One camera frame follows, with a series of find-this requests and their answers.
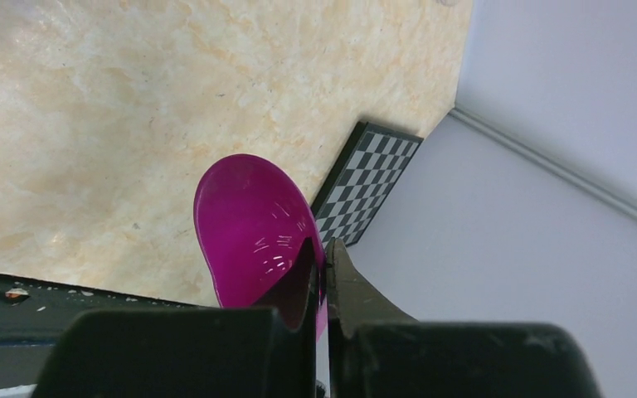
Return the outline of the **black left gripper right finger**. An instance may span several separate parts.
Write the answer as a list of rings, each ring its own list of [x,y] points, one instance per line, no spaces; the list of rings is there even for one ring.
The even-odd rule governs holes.
[[[333,397],[599,397],[576,340],[550,323],[427,322],[326,248]]]

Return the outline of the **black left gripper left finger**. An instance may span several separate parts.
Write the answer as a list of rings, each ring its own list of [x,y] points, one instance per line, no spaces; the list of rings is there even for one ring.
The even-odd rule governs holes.
[[[66,330],[36,397],[313,397],[319,277],[311,239],[258,302],[97,310]]]

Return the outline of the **magenta plastic scoop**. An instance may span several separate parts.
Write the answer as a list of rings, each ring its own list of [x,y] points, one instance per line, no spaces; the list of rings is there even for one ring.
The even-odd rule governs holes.
[[[213,163],[193,202],[197,240],[221,308],[248,308],[294,266],[305,240],[326,254],[303,193],[269,160],[247,153]]]

